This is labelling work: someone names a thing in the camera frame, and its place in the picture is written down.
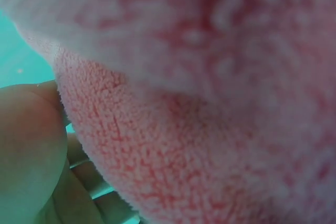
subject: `pink fleece fabric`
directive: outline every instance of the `pink fleece fabric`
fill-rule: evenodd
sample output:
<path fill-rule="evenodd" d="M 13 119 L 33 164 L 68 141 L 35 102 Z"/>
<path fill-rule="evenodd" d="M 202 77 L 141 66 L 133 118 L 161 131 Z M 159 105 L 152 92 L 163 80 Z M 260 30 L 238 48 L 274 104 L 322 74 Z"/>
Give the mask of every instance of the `pink fleece fabric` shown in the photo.
<path fill-rule="evenodd" d="M 336 223 L 335 0 L 0 0 L 79 141 L 158 224 Z"/>

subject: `towel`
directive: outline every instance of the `towel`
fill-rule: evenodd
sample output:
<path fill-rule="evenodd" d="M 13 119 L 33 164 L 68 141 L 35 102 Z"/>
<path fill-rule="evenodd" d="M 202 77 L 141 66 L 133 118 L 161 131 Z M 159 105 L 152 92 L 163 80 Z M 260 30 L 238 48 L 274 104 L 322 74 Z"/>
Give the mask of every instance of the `towel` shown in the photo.
<path fill-rule="evenodd" d="M 336 223 L 335 0 L 0 0 L 150 223 Z"/>

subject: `turquoise surface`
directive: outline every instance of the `turquoise surface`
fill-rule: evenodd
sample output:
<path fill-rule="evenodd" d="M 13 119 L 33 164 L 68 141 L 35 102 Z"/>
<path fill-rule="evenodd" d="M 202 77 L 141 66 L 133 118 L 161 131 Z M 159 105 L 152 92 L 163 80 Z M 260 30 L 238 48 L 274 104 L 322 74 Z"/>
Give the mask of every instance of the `turquoise surface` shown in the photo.
<path fill-rule="evenodd" d="M 0 13 L 0 88 L 41 83 L 54 78 L 49 64 L 21 39 L 10 20 Z M 71 125 L 67 131 L 73 132 Z M 137 223 L 136 220 L 125 222 Z"/>

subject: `pink towel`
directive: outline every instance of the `pink towel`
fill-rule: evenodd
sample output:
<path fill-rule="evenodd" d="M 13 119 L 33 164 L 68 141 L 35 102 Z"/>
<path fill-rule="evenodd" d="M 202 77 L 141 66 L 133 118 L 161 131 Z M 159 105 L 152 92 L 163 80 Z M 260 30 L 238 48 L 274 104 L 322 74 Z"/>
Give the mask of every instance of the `pink towel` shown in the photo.
<path fill-rule="evenodd" d="M 52 64 L 97 169 L 152 223 L 336 223 L 335 0 L 0 7 Z"/>

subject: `finger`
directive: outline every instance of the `finger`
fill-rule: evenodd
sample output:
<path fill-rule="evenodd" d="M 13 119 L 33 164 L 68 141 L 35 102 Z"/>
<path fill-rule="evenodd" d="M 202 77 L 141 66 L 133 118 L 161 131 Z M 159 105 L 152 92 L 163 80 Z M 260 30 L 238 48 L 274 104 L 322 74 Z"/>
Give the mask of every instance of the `finger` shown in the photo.
<path fill-rule="evenodd" d="M 70 124 L 70 121 L 64 111 L 63 104 L 61 103 L 61 98 L 57 90 L 57 84 L 55 80 L 46 81 L 40 84 L 17 84 L 4 87 L 1 90 L 4 90 L 5 92 L 32 92 L 48 101 L 61 114 L 64 126 Z"/>
<path fill-rule="evenodd" d="M 111 190 L 111 186 L 105 182 L 92 162 L 85 162 L 71 170 L 91 198 L 95 199 L 106 193 L 106 191 Z"/>
<path fill-rule="evenodd" d="M 89 157 L 84 152 L 81 143 L 74 133 L 68 133 L 68 161 L 70 168 L 74 168 L 84 162 L 89 161 Z"/>
<path fill-rule="evenodd" d="M 138 214 L 116 191 L 94 200 L 104 223 L 122 224 Z"/>

